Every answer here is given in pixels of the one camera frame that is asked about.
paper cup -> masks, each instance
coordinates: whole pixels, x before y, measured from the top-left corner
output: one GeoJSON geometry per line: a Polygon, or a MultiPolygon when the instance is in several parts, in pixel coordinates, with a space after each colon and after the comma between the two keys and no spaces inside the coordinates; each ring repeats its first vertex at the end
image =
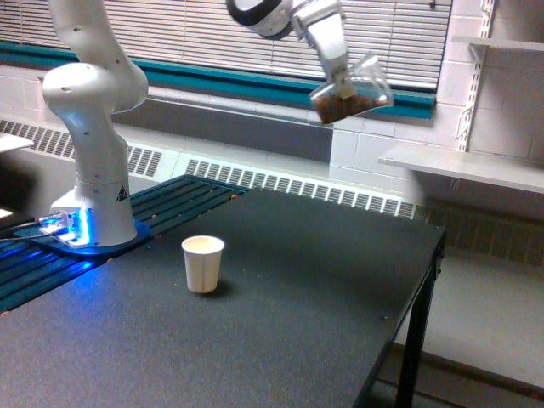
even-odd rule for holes
{"type": "Polygon", "coordinates": [[[191,236],[181,243],[185,253],[187,287],[196,293],[209,293],[218,287],[219,264],[224,242],[207,235],[191,236]]]}

wall shelf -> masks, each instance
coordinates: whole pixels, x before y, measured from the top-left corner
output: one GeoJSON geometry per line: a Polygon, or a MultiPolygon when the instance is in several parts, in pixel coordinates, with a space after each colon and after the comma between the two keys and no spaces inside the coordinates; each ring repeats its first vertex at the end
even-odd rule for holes
{"type": "Polygon", "coordinates": [[[378,161],[418,172],[544,194],[544,165],[499,156],[400,144],[378,161]]]}
{"type": "Polygon", "coordinates": [[[476,57],[478,61],[483,60],[483,53],[486,48],[544,52],[544,43],[542,42],[526,42],[505,40],[500,38],[480,38],[466,36],[453,36],[453,42],[468,44],[472,53],[474,54],[474,57],[476,57]]]}
{"type": "Polygon", "coordinates": [[[30,140],[0,132],[0,153],[34,145],[30,140]]]}

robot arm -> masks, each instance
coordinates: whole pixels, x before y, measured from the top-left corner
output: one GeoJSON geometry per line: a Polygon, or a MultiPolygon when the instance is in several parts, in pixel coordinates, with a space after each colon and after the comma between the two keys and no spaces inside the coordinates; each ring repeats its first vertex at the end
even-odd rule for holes
{"type": "Polygon", "coordinates": [[[43,81],[43,97],[68,127],[76,152],[75,189],[52,210],[78,214],[80,228],[57,238],[80,248],[122,244],[136,229],[127,143],[111,114],[144,102],[147,79],[117,43],[103,0],[49,0],[49,7],[58,37],[81,61],[51,70],[43,81]]]}
{"type": "Polygon", "coordinates": [[[348,75],[348,45],[339,0],[226,0],[234,20],[260,36],[281,39],[293,29],[316,48],[326,79],[343,97],[354,94],[348,75]]]}

window sill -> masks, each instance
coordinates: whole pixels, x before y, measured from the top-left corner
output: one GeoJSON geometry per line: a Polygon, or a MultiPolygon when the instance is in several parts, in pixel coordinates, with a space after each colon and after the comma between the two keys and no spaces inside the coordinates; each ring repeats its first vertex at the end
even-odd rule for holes
{"type": "MultiPolygon", "coordinates": [[[[7,65],[51,69],[74,61],[77,61],[77,57],[65,49],[0,42],[0,63],[7,65]]],[[[322,84],[320,81],[172,62],[147,59],[133,61],[145,72],[152,85],[249,98],[305,109],[311,106],[309,93],[322,84]]],[[[433,93],[394,90],[394,106],[374,112],[379,115],[431,119],[435,101],[436,96],[433,93]]]]}

window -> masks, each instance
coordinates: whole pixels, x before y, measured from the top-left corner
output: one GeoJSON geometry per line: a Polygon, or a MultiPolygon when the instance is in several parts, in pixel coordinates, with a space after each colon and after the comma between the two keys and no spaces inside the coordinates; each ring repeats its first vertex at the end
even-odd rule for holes
{"type": "MultiPolygon", "coordinates": [[[[437,88],[452,0],[343,0],[351,60],[368,51],[402,88],[437,88]]],[[[269,41],[237,25],[224,0],[105,0],[128,55],[137,58],[323,77],[315,51],[294,33],[269,41]]],[[[45,0],[3,0],[0,41],[64,48],[45,0]]]]}

